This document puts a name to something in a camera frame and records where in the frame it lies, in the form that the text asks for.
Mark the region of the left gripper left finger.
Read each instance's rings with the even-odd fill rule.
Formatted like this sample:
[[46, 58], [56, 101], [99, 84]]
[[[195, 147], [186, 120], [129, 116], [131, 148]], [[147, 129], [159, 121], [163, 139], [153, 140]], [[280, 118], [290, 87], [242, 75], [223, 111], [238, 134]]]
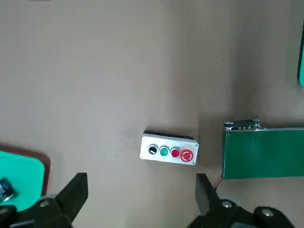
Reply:
[[54, 197], [38, 200], [26, 210], [17, 212], [13, 205], [0, 208], [2, 228], [71, 228], [88, 198], [86, 172], [74, 178]]

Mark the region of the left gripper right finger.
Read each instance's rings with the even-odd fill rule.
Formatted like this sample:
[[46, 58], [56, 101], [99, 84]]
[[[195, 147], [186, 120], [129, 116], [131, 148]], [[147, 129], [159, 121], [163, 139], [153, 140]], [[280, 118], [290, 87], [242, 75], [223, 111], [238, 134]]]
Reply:
[[190, 228], [293, 228], [279, 210], [261, 206], [251, 213], [235, 202], [221, 199], [206, 174], [196, 175], [195, 199], [200, 214]]

